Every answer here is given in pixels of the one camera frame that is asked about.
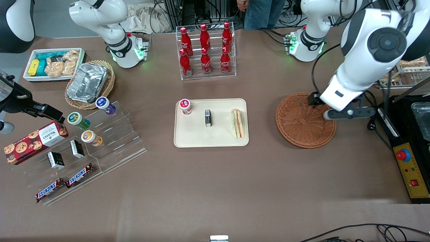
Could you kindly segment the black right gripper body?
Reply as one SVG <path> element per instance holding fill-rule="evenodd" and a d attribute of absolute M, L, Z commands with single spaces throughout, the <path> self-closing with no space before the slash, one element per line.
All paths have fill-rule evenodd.
<path fill-rule="evenodd" d="M 13 75 L 0 71 L 0 110 L 7 113 L 34 114 L 30 91 L 17 84 Z"/>

